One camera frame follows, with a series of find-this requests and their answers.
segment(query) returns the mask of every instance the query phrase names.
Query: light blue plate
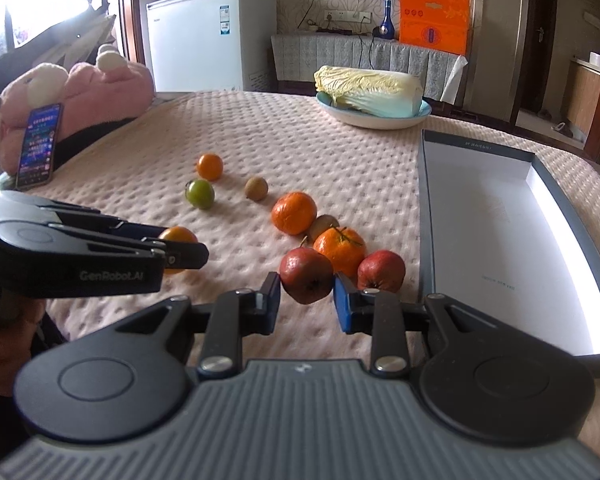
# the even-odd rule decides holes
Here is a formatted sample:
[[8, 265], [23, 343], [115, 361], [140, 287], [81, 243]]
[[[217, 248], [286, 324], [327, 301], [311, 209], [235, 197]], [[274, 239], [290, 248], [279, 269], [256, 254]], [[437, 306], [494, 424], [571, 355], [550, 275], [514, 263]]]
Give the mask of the light blue plate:
[[426, 101], [420, 105], [420, 113], [409, 118], [384, 118], [353, 110], [351, 108], [336, 108], [331, 106], [331, 96], [326, 92], [318, 92], [315, 97], [330, 116], [351, 126], [369, 128], [371, 130], [400, 130], [421, 123], [431, 115], [431, 106]]

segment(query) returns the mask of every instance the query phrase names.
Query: tangerine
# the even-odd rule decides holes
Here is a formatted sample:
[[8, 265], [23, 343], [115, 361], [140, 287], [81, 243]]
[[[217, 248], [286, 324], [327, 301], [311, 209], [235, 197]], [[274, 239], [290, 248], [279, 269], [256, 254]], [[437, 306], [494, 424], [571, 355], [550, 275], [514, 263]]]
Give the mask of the tangerine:
[[218, 180], [222, 176], [223, 169], [222, 159], [215, 153], [205, 153], [196, 164], [199, 176], [210, 182]]
[[296, 236], [307, 231], [317, 215], [314, 199], [307, 193], [294, 191], [276, 202], [271, 210], [271, 221], [283, 233]]
[[327, 229], [314, 242], [314, 249], [331, 261], [334, 273], [344, 272], [352, 279], [366, 255], [365, 241], [349, 227]]
[[[189, 231], [186, 227], [176, 225], [169, 227], [160, 233], [158, 236], [160, 240], [168, 240], [171, 242], [190, 242], [198, 243], [198, 238], [195, 234]], [[185, 269], [164, 269], [165, 274], [179, 274]]]

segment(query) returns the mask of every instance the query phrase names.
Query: stuffed animal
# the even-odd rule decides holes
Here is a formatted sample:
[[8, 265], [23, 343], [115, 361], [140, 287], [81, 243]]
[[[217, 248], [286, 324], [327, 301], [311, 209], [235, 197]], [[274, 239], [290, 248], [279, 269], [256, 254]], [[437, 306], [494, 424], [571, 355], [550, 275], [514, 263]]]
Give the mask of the stuffed animal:
[[154, 98], [148, 68], [128, 62], [110, 45], [98, 50], [96, 66], [78, 63], [67, 71], [42, 63], [11, 82], [0, 94], [0, 166], [14, 175], [29, 113], [62, 104], [56, 142], [94, 124], [136, 118]]

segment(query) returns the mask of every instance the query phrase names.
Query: power outlet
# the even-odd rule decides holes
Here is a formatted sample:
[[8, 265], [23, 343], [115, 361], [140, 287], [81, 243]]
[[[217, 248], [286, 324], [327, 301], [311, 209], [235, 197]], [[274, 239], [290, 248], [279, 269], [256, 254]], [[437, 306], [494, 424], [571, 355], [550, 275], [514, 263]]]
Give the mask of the power outlet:
[[325, 10], [324, 19], [327, 22], [371, 23], [371, 12], [353, 10]]

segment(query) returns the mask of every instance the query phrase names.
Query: phone screen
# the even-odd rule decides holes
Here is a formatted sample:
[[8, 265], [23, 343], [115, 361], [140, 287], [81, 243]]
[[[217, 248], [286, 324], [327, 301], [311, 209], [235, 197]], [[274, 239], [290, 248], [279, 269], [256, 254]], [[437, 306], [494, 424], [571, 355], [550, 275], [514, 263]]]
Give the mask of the phone screen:
[[16, 178], [18, 189], [38, 186], [51, 180], [61, 109], [62, 105], [54, 104], [37, 108], [29, 115]]

